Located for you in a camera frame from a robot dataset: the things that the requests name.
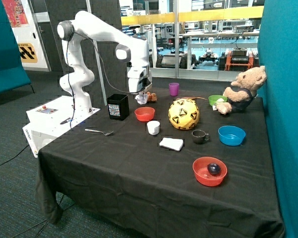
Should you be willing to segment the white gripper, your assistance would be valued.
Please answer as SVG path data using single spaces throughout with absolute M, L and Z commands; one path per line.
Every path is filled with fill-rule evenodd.
M 132 66 L 127 73 L 130 93 L 147 92 L 152 88 L 152 77 L 149 68 Z

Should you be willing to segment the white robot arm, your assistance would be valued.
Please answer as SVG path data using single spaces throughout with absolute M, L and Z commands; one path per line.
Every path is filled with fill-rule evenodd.
M 61 78 L 60 85 L 74 97 L 77 112 L 89 113 L 92 110 L 90 95 L 82 89 L 94 81 L 94 73 L 86 67 L 82 56 L 80 43 L 85 39 L 117 43 L 116 58 L 132 64 L 127 74 L 129 92 L 136 94 L 139 104 L 147 103 L 152 78 L 149 44 L 145 37 L 128 36 L 87 11 L 79 11 L 74 20 L 60 22 L 57 33 L 62 40 L 65 62 L 74 69 Z

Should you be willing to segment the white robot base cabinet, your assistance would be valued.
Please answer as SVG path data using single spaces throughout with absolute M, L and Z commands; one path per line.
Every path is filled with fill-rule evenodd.
M 78 109 L 71 96 L 60 96 L 45 104 L 26 112 L 29 124 L 23 132 L 31 148 L 33 156 L 38 157 L 41 148 L 57 139 L 71 128 L 77 126 L 99 108 L 86 108 L 86 112 Z

